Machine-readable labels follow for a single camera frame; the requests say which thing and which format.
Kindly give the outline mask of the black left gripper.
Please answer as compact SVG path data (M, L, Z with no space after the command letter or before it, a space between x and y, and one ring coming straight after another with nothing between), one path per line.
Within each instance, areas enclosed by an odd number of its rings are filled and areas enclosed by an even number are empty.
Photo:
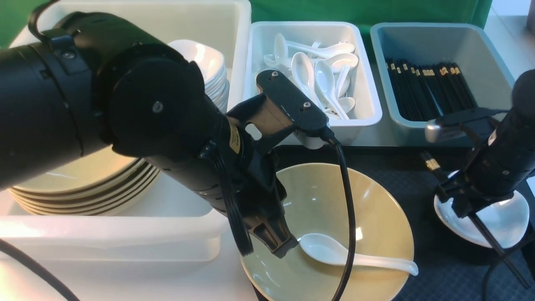
M206 200L228 218L236 243L256 237L277 258L298 246L287 225L287 193L273 155L258 154L253 139L225 117L201 118L201 181Z

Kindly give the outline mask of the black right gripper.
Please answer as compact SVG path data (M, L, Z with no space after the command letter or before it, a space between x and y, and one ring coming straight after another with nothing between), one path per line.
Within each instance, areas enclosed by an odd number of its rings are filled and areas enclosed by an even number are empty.
M484 193L468 181L462 170L447 175L443 170L436 169L434 177L439 181L434 190L438 202L445 204L451 201L451 208L458 218L469 217L491 204L510 200L514 196L513 191L502 196Z

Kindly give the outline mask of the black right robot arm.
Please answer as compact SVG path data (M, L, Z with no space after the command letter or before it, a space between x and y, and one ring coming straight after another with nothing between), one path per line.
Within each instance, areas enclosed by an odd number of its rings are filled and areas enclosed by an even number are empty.
M534 171L535 71L516 80L512 106L505 117L500 110L475 108L448 114L433 121L441 133L435 141L461 132L474 143L466 164L439 186L441 202L453 199L457 217L464 218L490 204L512 198L516 187Z

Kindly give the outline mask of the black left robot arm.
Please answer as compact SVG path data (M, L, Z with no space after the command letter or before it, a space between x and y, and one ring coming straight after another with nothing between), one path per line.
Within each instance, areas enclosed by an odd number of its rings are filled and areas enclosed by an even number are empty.
M202 193L242 255L251 235L279 258L298 245L270 152L293 129L288 78L262 72L262 95L224 114L195 62L125 19L74 12L36 35L1 51L2 189L111 145Z

